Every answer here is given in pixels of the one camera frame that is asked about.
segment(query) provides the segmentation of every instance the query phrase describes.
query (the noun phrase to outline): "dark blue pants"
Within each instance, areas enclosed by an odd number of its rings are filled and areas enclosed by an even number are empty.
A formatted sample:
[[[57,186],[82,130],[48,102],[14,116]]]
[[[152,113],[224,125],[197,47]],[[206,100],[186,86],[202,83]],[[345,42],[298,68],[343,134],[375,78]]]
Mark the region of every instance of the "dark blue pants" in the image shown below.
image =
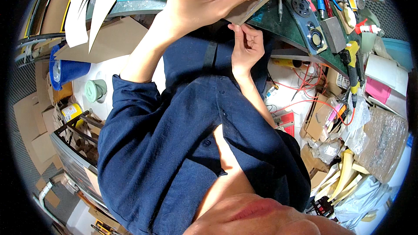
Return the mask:
[[[223,25],[215,33],[201,28],[171,44],[163,55],[165,86],[171,91],[178,85],[191,82],[205,74],[228,76],[232,74],[231,55],[234,32]],[[263,97],[267,79],[267,63],[273,50],[273,36],[263,31],[264,56],[251,69],[255,86]]]

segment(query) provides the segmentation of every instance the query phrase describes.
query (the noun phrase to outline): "shirt button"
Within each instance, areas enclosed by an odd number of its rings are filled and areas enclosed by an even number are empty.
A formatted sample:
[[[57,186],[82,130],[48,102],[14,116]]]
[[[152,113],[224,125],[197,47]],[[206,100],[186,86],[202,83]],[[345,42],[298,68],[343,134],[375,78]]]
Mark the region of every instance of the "shirt button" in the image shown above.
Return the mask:
[[[208,147],[211,144],[211,141],[209,140],[204,140],[203,141],[203,146]]]

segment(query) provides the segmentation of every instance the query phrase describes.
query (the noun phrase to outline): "black strap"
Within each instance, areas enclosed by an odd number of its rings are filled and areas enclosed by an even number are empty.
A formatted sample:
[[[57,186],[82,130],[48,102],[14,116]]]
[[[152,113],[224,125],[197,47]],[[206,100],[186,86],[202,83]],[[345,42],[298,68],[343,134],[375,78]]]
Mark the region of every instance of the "black strap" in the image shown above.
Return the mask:
[[[206,48],[205,58],[203,60],[203,72],[210,72],[214,65],[214,61],[216,59],[216,50],[218,48],[218,43],[215,41],[211,41]]]

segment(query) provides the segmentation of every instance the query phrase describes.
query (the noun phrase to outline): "mouth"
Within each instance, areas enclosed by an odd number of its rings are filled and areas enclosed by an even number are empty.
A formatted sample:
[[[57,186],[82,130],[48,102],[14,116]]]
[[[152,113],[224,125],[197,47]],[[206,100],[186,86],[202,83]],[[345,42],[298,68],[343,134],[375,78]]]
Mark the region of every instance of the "mouth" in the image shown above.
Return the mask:
[[[278,203],[276,200],[265,198],[250,202],[237,214],[235,214],[229,221],[252,219],[270,214],[273,211],[279,210],[285,206]]]

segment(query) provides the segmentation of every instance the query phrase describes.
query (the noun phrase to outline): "navy blue shirt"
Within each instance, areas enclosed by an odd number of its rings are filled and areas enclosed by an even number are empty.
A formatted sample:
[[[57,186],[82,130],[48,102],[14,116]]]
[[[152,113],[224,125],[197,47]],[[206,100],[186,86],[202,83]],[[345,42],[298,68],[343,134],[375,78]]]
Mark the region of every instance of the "navy blue shirt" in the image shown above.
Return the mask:
[[[109,211],[134,234],[182,234],[221,169],[213,130],[254,191],[302,211],[310,180],[296,140],[274,130],[225,76],[160,96],[155,83],[113,76],[113,110],[99,136],[98,180]]]

